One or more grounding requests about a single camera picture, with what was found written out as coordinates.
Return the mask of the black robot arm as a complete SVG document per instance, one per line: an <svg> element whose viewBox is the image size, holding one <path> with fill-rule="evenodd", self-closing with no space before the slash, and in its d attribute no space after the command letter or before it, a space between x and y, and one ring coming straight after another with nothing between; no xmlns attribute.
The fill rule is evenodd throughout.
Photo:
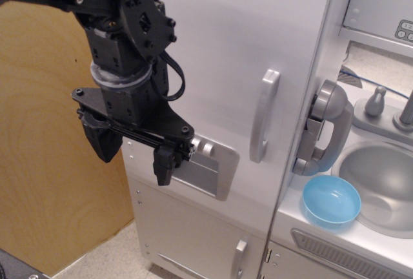
<svg viewBox="0 0 413 279"><path fill-rule="evenodd" d="M184 73L166 52L176 41L175 21L160 0L1 0L20 1L72 12L83 27L92 62L94 88L72 93L85 136L96 154L109 162L123 138L154 150L154 174L160 186L189 160L194 129L170 102L184 88L169 94L168 70Z"/></svg>

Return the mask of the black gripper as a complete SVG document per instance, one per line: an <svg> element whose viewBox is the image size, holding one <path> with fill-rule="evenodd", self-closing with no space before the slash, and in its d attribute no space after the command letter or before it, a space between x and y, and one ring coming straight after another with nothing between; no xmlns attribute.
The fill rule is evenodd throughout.
<svg viewBox="0 0 413 279"><path fill-rule="evenodd" d="M155 148L157 184L167 186L181 159L190 160L193 155L193 127L150 86L126 90L76 88L72 99L79 103L77 114L88 142L105 163L118 153L122 137L138 141Z"/></svg>

